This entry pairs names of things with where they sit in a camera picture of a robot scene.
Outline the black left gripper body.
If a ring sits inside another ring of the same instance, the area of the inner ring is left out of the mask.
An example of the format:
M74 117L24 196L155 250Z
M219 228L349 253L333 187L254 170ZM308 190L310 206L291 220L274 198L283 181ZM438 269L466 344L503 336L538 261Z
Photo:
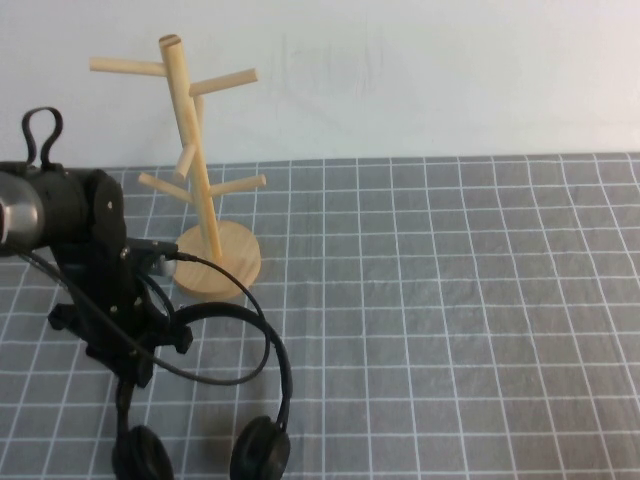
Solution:
M104 365L108 356L148 360L132 342L150 354L167 345L188 351L191 329L179 325L171 301L152 279L173 261L175 244L124 243L109 249L99 243L56 243L51 252L71 285L72 303L57 305L49 321L85 341L88 356Z

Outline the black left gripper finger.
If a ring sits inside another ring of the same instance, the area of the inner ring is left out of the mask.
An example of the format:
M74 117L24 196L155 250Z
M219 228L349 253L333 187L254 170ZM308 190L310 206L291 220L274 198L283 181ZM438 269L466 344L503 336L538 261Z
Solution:
M153 363L148 360L135 360L128 367L128 379L137 387L145 388L153 376Z
M128 356L108 356L106 366L123 382L132 382L132 360Z

